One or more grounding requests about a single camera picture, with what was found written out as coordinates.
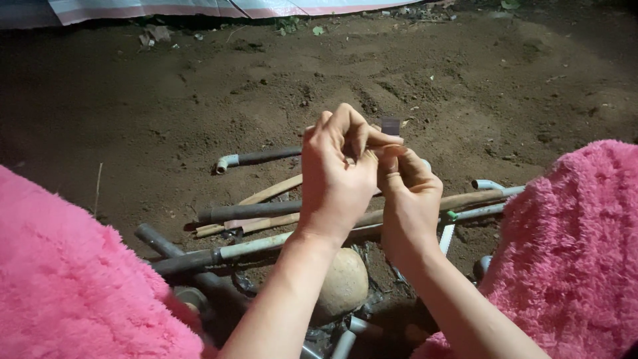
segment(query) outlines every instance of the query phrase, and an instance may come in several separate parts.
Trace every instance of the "dirt ground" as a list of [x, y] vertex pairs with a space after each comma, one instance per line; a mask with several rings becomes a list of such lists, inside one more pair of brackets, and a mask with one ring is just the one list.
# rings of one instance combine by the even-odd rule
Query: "dirt ground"
[[[0, 33], [0, 163], [90, 210], [103, 163], [98, 214], [144, 257], [156, 254], [133, 236], [142, 222], [184, 250], [227, 244], [183, 227], [196, 210], [235, 204], [300, 166], [211, 176], [216, 159], [300, 144], [303, 128], [341, 102], [370, 122], [409, 118], [401, 135], [444, 195], [472, 191], [473, 179], [523, 185], [591, 141], [638, 142], [635, 19], [565, 3], [525, 2], [512, 19], [469, 1], [442, 23], [325, 17], [287, 36], [273, 25], [182, 30], [150, 51], [139, 51], [135, 24]], [[314, 36], [317, 25], [327, 31]], [[497, 218], [467, 222], [449, 258], [471, 273], [498, 241]], [[380, 249], [371, 257], [387, 292], [378, 317], [399, 313], [402, 330], [415, 299]], [[259, 283], [268, 268], [248, 277]]]

